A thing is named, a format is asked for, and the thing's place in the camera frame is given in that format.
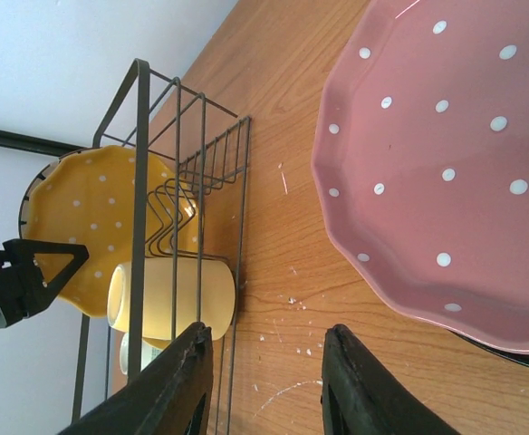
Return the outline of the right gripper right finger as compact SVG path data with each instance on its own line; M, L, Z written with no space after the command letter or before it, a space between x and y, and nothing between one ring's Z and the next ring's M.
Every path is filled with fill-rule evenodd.
M322 423L326 434L456 434L413 396L344 324L325 334Z

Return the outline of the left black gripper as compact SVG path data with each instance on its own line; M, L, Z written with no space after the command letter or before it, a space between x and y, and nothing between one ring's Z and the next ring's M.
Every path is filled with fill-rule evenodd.
M13 239L0 250L0 329L46 310L88 260L85 245Z

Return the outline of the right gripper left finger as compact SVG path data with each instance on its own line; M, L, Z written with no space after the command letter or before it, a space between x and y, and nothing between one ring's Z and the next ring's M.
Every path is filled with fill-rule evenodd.
M213 389L211 329L190 325L135 379L69 434L205 434Z

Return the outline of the yellow scalloped plate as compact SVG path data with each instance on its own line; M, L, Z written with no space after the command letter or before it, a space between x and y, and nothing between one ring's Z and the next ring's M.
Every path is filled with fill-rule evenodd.
M59 296L90 317L107 313L111 275L132 258L135 159L133 148L106 146L61 160L33 191L24 239L85 245L89 259ZM193 194L165 160L148 157L146 255L197 251Z

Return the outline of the yellow ceramic mug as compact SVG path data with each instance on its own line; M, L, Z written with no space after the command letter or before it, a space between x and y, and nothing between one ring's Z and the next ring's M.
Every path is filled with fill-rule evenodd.
M144 270L142 336L169 340L201 321L215 340L225 335L236 306L233 274L226 263L181 257L148 258Z

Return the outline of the black wire dish rack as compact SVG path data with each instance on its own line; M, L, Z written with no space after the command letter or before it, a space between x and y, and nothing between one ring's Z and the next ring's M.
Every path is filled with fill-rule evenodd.
M160 80L166 82L166 88L155 102L149 107L149 93L150 93L150 77L155 76ZM136 417L128 417L127 415L121 415L120 405L128 404L127 399L135 397L133 394L130 397L125 398L121 403L119 401L112 401L108 398L106 385L105 398L106 400L101 405L98 405L93 411L80 418L81 406L82 406L82 395L84 388L85 378L85 366L87 361L87 345L89 338L89 325L90 320L86 314L82 315L81 332L80 332L80 343L78 348L78 361L77 371L75 378L74 396L73 396L73 407L72 407L72 424L66 428L61 434L87 434L86 431L89 428L95 430L95 423L103 423L103 417L106 417L107 421L116 416L128 417L127 422L141 422L143 426L142 434L152 434L152 429L159 429L160 423L165 416L167 416L168 406L176 405L177 401L182 406L186 405L188 408L185 413L178 416L179 420L176 419L176 415L173 420L168 421L169 434L178 434L180 427L184 429L183 434L206 434L208 418L209 418L209 403L211 401L210 394L212 391L213 374L208 372L208 369L213 368L213 348L212 342L208 341L208 327L202 326L199 323L201 321L202 302L203 302L203 285L201 279L203 276L207 276L207 271L203 272L205 267L203 266L204 260L216 261L226 260L229 258L225 256L217 256L212 254L205 254L204 252L204 215L205 215L205 202L206 197L209 196L213 191L223 189L225 185L233 185L237 179L242 177L242 186L239 194L239 205L238 211L238 233L237 233L237 247L236 247L236 265L233 272L233 278L235 280L235 305L230 321L231 326L227 326L225 334L223 335L223 344L220 352L220 366L218 374L218 385L217 385L217 397L216 397L216 422L215 422L215 434L217 434L218 428L218 413L220 410L220 394L221 394L221 382L222 376L225 369L224 358L225 358L225 344L226 331L231 328L230 339L228 340L231 345L229 365L228 365L228 390L227 390L227 414L226 414L226 434L229 434L229 426L231 421L231 407L232 407L232 389L233 389L233 377L234 377L234 366L235 366L235 354L236 354L236 325L237 317L239 312L239 300L241 293L241 259L244 241L244 220L245 220L245 202L246 202L246 189L247 189L247 170L249 164L249 148L251 140L251 126L252 120L250 116L245 116L240 119L238 116L225 108L224 106L209 100L203 92L196 92L181 84L178 77L170 79L163 74L160 74L152 70L149 63L141 59L135 59L130 66L125 78L123 79L120 88L116 92L114 99L111 103L110 108L107 110L100 126L96 130L91 148L77 149L75 154L82 154L86 151L95 151L101 147L101 138L107 137L116 141L120 141L115 137L111 137L105 134L106 130L113 121L115 115L119 111L120 107L124 103L128 96L128 93L134 83L137 83L137 114L136 114L136 127L133 132L122 142L122 145L133 145L137 157L143 157L143 152L154 153L160 157L166 157L168 160L173 160L175 165L175 181L174 187L168 186L168 181L163 181L162 184L158 184L154 189L150 190L146 196L146 204L152 210L152 216L155 216L160 222L160 228L158 231L153 233L151 237L145 239L145 241L136 240L136 285L141 285L141 288L137 288L136 291L136 313L135 320L131 321L129 317L129 329L135 326L135 337L141 339L143 334L143 304L144 304L144 254L146 259L170 259L172 261L172 274L171 287L170 287L170 301L172 303L171 314L170 314L170 345L168 346L168 353L163 352L161 357L164 358L168 363L173 363L173 367L170 366L166 372L168 378L164 382L165 389L158 392L158 394L148 394L143 391L140 387L144 387L147 384L141 382L139 378L142 369L133 370L128 369L128 386L131 388L132 384L137 384L138 389L130 390L132 393L142 393L143 399L157 398L157 401L149 404L149 414L138 414ZM149 114L154 111L156 106L161 102L163 97L170 92L172 88L176 90L172 93L176 94L176 108L175 116L172 121L169 121L160 131L154 136L152 140L149 139L149 125L146 121L149 120ZM182 91L187 92L191 95L191 100L188 104L182 108ZM180 161L179 153L181 149L181 126L183 114L193 107L196 102L200 102L200 140L197 150L186 159ZM210 142L206 142L206 127L207 127L207 104L223 112L225 115L230 117L237 117L238 120L235 124L231 125L224 132L220 133ZM176 133L175 139L173 140L175 150L174 157L152 151L149 146L158 140L166 131L168 131L173 125L175 125ZM163 194L166 198L172 201L175 212L173 215L168 213L168 209L162 205L161 200L157 199L158 207L154 208L150 205L151 196L154 198L157 195ZM192 208L192 217L183 217L178 220L178 210L180 199L188 201L194 199L196 202L196 208ZM181 229L185 229L190 225L193 218L196 217L197 221L197 248L196 252L190 250L182 250L178 248L179 237ZM193 287L196 298L195 302L195 323L192 323L190 328L191 332L183 332L176 336L177 321L178 321L178 273L179 266L178 260L189 259L192 260L194 277L196 278L196 287Z

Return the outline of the pink polka dot plate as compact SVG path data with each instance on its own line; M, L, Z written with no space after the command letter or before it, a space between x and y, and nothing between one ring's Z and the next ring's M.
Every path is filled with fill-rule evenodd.
M399 314L529 354L529 1L372 1L322 91L328 236Z

